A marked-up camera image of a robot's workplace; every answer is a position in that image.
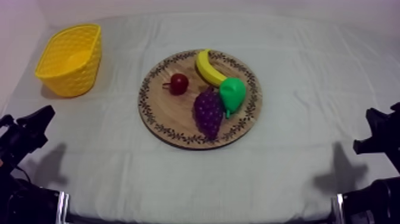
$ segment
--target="round wooden tray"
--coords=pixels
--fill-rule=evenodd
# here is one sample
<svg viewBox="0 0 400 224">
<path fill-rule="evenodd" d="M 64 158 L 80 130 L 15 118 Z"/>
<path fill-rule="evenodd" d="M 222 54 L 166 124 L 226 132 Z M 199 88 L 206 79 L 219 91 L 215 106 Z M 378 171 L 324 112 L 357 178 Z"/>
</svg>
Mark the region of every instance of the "round wooden tray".
<svg viewBox="0 0 400 224">
<path fill-rule="evenodd" d="M 191 50 L 174 54 L 158 63 L 147 74 L 139 92 L 139 112 L 147 128 L 161 140 L 185 149 L 208 150 L 234 142 L 247 133 L 260 115 L 261 87 L 250 69 L 238 59 L 219 51 L 210 51 L 211 65 L 227 77 L 242 79 L 246 85 L 246 98 L 241 108 L 229 119 L 223 119 L 216 140 L 208 140 L 196 127 L 193 119 L 195 98 L 207 87 L 197 71 L 197 53 Z M 171 95 L 163 89 L 175 73 L 183 73 L 189 79 L 189 87 L 183 95 Z"/>
</svg>

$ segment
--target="white tablecloth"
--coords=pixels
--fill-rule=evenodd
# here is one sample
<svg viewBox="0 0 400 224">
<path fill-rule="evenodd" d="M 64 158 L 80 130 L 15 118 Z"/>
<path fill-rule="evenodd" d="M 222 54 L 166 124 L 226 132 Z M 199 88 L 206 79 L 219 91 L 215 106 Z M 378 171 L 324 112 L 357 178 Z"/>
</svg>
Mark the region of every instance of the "white tablecloth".
<svg viewBox="0 0 400 224">
<path fill-rule="evenodd" d="M 330 212 L 329 198 L 396 176 L 384 155 L 355 155 L 370 107 L 400 101 L 396 40 L 334 24 L 255 14 L 144 14 L 96 21 L 103 56 L 87 94 L 60 99 L 34 69 L 42 41 L 6 109 L 51 104 L 48 143 L 21 166 L 69 192 L 71 211 L 106 220 L 281 222 Z M 163 58 L 198 48 L 246 63 L 262 86 L 260 118 L 219 150 L 183 151 L 154 137 L 138 114 L 142 79 Z"/>
</svg>

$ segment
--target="banana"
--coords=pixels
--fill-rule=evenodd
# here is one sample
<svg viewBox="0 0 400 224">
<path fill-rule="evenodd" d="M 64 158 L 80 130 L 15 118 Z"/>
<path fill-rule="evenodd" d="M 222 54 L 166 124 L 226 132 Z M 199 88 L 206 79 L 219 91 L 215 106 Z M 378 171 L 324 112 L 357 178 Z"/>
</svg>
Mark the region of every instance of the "banana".
<svg viewBox="0 0 400 224">
<path fill-rule="evenodd" d="M 217 71 L 208 61 L 208 52 L 210 49 L 205 49 L 199 52 L 196 59 L 197 68 L 203 78 L 210 84 L 219 87 L 221 83 L 226 79 L 222 73 Z"/>
</svg>

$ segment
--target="purple grapes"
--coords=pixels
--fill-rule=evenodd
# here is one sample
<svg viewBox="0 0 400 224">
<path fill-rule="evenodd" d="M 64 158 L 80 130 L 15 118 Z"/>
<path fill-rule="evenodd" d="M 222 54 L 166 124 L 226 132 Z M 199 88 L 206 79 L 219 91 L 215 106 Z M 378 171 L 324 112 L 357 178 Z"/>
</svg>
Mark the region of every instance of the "purple grapes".
<svg viewBox="0 0 400 224">
<path fill-rule="evenodd" d="M 196 97 L 194 113 L 197 127 L 209 139 L 215 140 L 223 118 L 223 103 L 218 93 L 209 87 Z"/>
</svg>

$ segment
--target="yellow basket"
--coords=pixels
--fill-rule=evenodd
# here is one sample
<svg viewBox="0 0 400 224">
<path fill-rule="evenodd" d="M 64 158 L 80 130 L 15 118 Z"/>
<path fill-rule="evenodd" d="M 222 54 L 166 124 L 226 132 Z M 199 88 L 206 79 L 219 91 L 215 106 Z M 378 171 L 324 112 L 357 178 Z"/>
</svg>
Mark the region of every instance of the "yellow basket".
<svg viewBox="0 0 400 224">
<path fill-rule="evenodd" d="M 101 59 L 101 28 L 80 24 L 54 35 L 37 64 L 35 75 L 62 97 L 89 91 Z"/>
</svg>

